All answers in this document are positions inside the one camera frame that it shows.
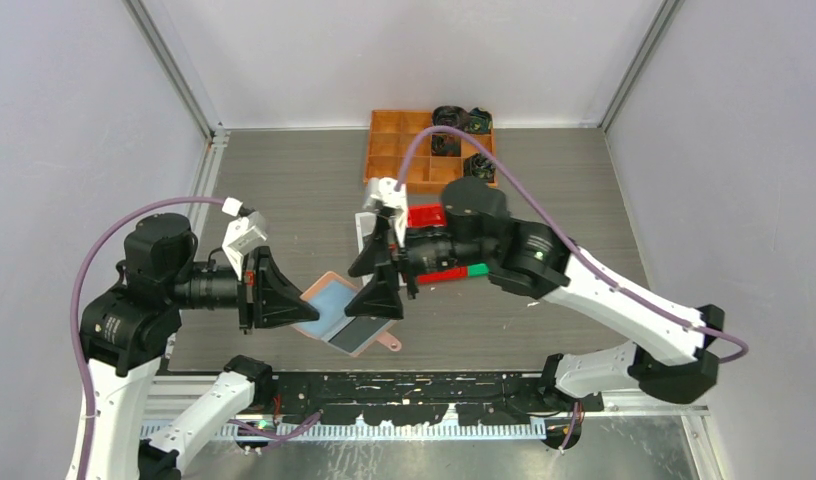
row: red block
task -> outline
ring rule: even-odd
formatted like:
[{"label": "red block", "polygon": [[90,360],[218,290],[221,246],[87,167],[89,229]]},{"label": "red block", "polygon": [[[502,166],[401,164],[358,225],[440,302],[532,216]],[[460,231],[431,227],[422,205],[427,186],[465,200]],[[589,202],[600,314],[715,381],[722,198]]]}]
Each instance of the red block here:
[{"label": "red block", "polygon": [[[415,205],[408,208],[409,227],[430,227],[433,225],[446,225],[446,217],[443,216],[443,208],[440,204]],[[424,285],[427,283],[457,280],[459,278],[465,278],[466,276],[467,267],[456,267],[445,272],[418,275],[417,283]]]}]

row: green block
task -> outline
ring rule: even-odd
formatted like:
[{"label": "green block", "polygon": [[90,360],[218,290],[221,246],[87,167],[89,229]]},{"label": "green block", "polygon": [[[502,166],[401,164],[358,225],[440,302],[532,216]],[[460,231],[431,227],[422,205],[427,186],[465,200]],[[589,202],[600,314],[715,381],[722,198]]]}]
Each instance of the green block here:
[{"label": "green block", "polygon": [[470,265],[467,267],[467,276],[468,277],[480,277],[482,275],[487,275],[488,269],[487,265],[484,263],[479,263],[476,265]]}]

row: robotic arm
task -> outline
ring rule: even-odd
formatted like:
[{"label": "robotic arm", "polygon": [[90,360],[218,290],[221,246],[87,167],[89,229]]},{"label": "robotic arm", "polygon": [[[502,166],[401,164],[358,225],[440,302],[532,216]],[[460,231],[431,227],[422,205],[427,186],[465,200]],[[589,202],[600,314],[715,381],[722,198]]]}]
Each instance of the robotic arm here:
[{"label": "robotic arm", "polygon": [[[178,479],[229,418],[272,402],[272,368],[238,356],[169,427],[136,442],[167,339],[181,327],[180,309],[237,309],[244,333],[319,318],[264,246],[264,218],[234,199],[223,211],[236,217],[222,246],[231,266],[194,261],[198,241],[187,218],[152,215],[126,237],[119,281],[84,309],[81,347],[96,396],[87,478]],[[84,427],[80,421],[68,479],[79,475]]]},{"label": "robotic arm", "polygon": [[[414,298],[417,275],[486,263],[491,283],[504,291],[572,308],[630,340],[586,355],[550,356],[539,389],[551,406],[569,408],[603,390],[630,387],[687,404],[715,384],[718,358],[707,350],[713,337],[671,322],[597,278],[549,226],[512,218],[502,192],[477,178],[455,180],[440,197],[446,226],[407,228],[405,189],[396,191],[395,184],[384,178],[368,185],[365,206],[379,217],[349,274],[372,274],[373,279],[346,307],[347,315],[401,319],[399,274]],[[397,243],[392,251],[390,230]],[[670,302],[610,271],[586,250],[580,252],[625,290],[692,326],[722,330],[724,314],[718,307]]]}]

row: cable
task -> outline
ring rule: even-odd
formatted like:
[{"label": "cable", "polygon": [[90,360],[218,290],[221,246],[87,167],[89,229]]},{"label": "cable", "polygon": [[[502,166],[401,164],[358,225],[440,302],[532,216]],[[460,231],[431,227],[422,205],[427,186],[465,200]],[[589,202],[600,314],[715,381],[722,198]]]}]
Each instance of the cable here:
[{"label": "cable", "polygon": [[279,413],[281,412],[281,394],[280,394],[280,393],[279,393],[279,394],[276,394],[276,396],[275,396],[275,398],[273,399],[273,401],[274,401],[274,402],[275,402],[275,404],[276,404],[276,408],[275,408],[275,410],[273,410],[273,419],[277,419],[277,418],[278,418]]},{"label": "cable", "polygon": [[626,288],[621,286],[616,280],[614,280],[605,272],[603,272],[599,267],[591,263],[591,261],[588,260],[587,257],[585,257],[585,255],[579,250],[579,247],[576,246],[573,240],[571,240],[570,237],[568,237],[567,234],[564,233],[564,230],[562,230],[561,227],[555,222],[555,220],[552,219],[549,213],[547,213],[546,210],[544,210],[543,207],[541,207],[538,204],[538,201],[535,200],[535,198],[531,194],[529,194],[529,192],[526,190],[526,187],[524,187],[523,184],[520,183],[519,180],[517,180],[517,178],[508,170],[508,168],[506,168],[505,165],[502,164],[502,162],[497,160],[497,158],[492,153],[490,153],[490,151],[488,151],[488,149],[485,148],[484,145],[479,143],[478,140],[473,138],[471,135],[462,132],[461,130],[439,125],[426,128],[422,132],[418,133],[417,136],[414,137],[414,140],[411,142],[411,144],[408,146],[408,150],[405,152],[405,157],[402,160],[402,166],[399,167],[399,175],[396,179],[397,191],[400,188],[402,188],[402,185],[405,184],[405,178],[408,176],[408,167],[410,167],[411,160],[413,160],[414,154],[417,152],[417,148],[419,148],[420,143],[422,143],[425,137],[432,135],[434,133],[448,133],[451,135],[461,137],[463,140],[467,141],[470,145],[475,147],[476,150],[479,151],[479,153],[490,159],[490,161],[492,161],[493,164],[496,165],[496,169],[499,170],[499,172],[502,173],[502,175],[505,178],[507,178],[509,182],[511,182],[511,186],[513,186],[514,189],[517,190],[517,193],[519,193],[526,200],[529,206],[531,206],[538,213],[538,215],[540,215],[541,219],[543,219],[543,221],[546,222],[549,228],[551,228],[552,231],[554,231],[555,234],[558,235],[558,238],[561,240],[564,246],[570,250],[570,253],[572,253],[573,256],[575,256],[576,259],[579,260],[579,262],[581,262],[582,265],[584,265],[585,268],[587,268],[597,278],[607,283],[609,287],[626,295],[627,297],[631,298],[644,308],[654,313],[657,313],[658,315],[666,318],[667,320],[670,320],[671,322],[679,325],[682,328],[697,331],[705,335],[726,340],[727,342],[730,342],[736,345],[738,348],[740,348],[738,352],[733,353],[732,355],[729,355],[727,357],[721,358],[720,363],[728,363],[737,360],[746,355],[747,352],[749,352],[750,349],[749,345],[747,344],[747,342],[741,340],[740,338],[728,334],[726,332],[715,330],[710,327],[694,326],[691,322],[685,320],[684,318],[678,317],[668,312],[667,310],[662,309],[661,307],[653,304],[649,300],[643,298],[642,296],[638,295],[637,293],[631,290],[627,290]]},{"label": "cable", "polygon": [[576,402],[573,404],[573,414],[570,415],[570,426],[567,430],[567,435],[564,435],[564,440],[561,442],[561,446],[558,447],[558,451],[564,455],[564,449],[567,447],[567,444],[570,442],[570,438],[573,436],[573,429],[576,428],[576,418],[579,416],[579,404],[580,402]]},{"label": "cable", "polygon": [[213,257],[215,253],[220,253],[220,252],[222,252],[222,247],[217,247],[217,248],[211,250],[210,253],[208,253],[208,259],[206,260],[208,265],[211,264],[211,257]]},{"label": "cable", "polygon": [[279,435],[277,433],[268,432],[265,430],[261,430],[249,425],[246,422],[240,420],[229,420],[228,423],[231,425],[236,425],[238,429],[242,429],[252,435],[258,435],[260,437],[269,438],[271,440],[275,440],[274,442],[270,442],[266,448],[261,449],[261,451],[270,450],[272,448],[276,448],[283,443],[287,442],[291,438],[296,438],[299,435],[303,435],[305,432],[310,430],[320,421],[320,412],[316,412],[310,417],[306,418],[302,423],[300,423],[296,428],[294,428],[290,433],[286,435]]},{"label": "cable", "polygon": [[75,283],[72,286],[72,298],[69,304],[69,319],[70,319],[70,336],[72,338],[72,350],[75,353],[75,362],[78,364],[78,372],[81,374],[81,383],[84,387],[84,439],[81,443],[81,455],[78,459],[78,476],[79,479],[84,479],[87,476],[87,464],[90,461],[90,447],[93,445],[93,427],[96,425],[96,396],[93,392],[93,379],[90,377],[90,367],[84,358],[84,352],[81,350],[81,337],[79,330],[81,323],[78,318],[78,307],[81,300],[81,289],[84,287],[84,280],[87,278],[87,271],[90,269],[90,263],[96,258],[96,254],[102,249],[102,246],[107,242],[120,228],[125,224],[145,215],[152,210],[157,210],[171,205],[181,205],[189,203],[209,203],[213,205],[220,205],[224,203],[221,198],[212,197],[177,197],[167,200],[161,200],[143,208],[137,209],[125,217],[118,220],[105,230],[101,237],[96,240],[96,243],[90,247],[84,261],[78,268],[78,274],[75,276]]},{"label": "cable", "polygon": [[125,260],[120,260],[117,262],[116,266],[117,274],[119,275],[119,279],[117,280],[117,286],[121,286],[122,282],[125,281]]},{"label": "cable", "polygon": [[[278,436],[278,437],[281,437],[281,438],[279,440],[274,440],[273,442],[270,442],[269,445],[267,445],[266,447],[261,449],[261,453],[263,453],[265,451],[269,451],[272,448],[278,448],[278,446],[284,444],[285,442],[287,442],[287,440],[290,440],[293,437],[298,437],[299,435],[304,434],[305,432],[310,430],[311,427],[316,425],[317,421],[319,421],[319,419],[320,419],[320,413],[317,412],[317,413],[311,415],[310,417],[306,418],[302,423],[300,423],[296,428],[293,429],[293,431],[291,431],[287,435],[274,435],[274,434],[271,434],[273,436]],[[249,428],[246,428],[246,427],[250,427],[252,430],[254,430],[254,432],[250,431],[250,433],[253,433],[253,434],[258,435],[258,436],[270,438],[270,439],[273,438],[272,436],[264,435],[265,433],[269,433],[269,432],[265,432],[263,430],[251,427],[251,425],[249,425],[248,423],[239,422],[237,420],[231,420],[228,423],[233,424],[233,425],[237,425],[239,428],[243,428],[244,430],[247,430],[247,431],[249,431]],[[196,477],[199,474],[207,472],[208,470],[210,470],[214,465],[216,465],[220,461],[225,461],[229,457],[232,457],[234,455],[240,455],[240,454],[241,454],[240,448],[238,447],[238,445],[235,444],[233,446],[232,450],[230,450],[228,452],[225,452],[223,455],[221,455],[219,457],[213,458],[207,465],[205,465],[204,467],[202,467],[201,469],[199,469],[199,470],[197,470],[195,472],[191,472],[191,471],[188,470],[184,475],[181,476],[181,478],[182,478],[182,480],[184,480],[186,478]]]},{"label": "cable", "polygon": [[522,408],[517,407],[513,403],[505,402],[505,405],[507,405],[508,407],[512,408],[513,410],[515,410],[517,412],[522,413],[523,415],[528,415],[530,417],[535,417],[535,418],[552,418],[552,417],[554,417],[556,415],[560,415],[561,413],[563,413],[561,410],[558,410],[558,411],[552,412],[552,413],[529,413],[529,412],[523,410]]},{"label": "cable", "polygon": [[190,254],[190,258],[187,259],[187,262],[185,262],[178,273],[175,274],[175,283],[183,283],[187,274],[193,270],[193,262],[196,260],[196,250],[199,250],[199,237],[197,237],[195,233],[190,232],[190,241],[193,242],[193,245],[190,247],[193,253]]}]

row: orange compartment box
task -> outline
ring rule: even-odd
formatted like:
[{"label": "orange compartment box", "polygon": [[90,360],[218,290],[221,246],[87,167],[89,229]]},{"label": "orange compartment box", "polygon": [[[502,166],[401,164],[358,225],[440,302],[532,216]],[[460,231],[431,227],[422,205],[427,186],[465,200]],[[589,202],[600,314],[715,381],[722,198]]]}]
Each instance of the orange compartment box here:
[{"label": "orange compartment box", "polygon": [[[373,110],[370,138],[364,161],[364,184],[374,177],[396,178],[408,145],[417,133],[432,126],[432,112],[419,110]],[[496,139],[490,134],[473,138],[496,156]],[[423,139],[414,155],[405,184],[408,193],[437,194],[449,182],[464,176],[464,159],[478,153],[475,147],[461,141],[459,156],[432,155],[432,136]],[[498,186],[498,178],[488,183]]]}]

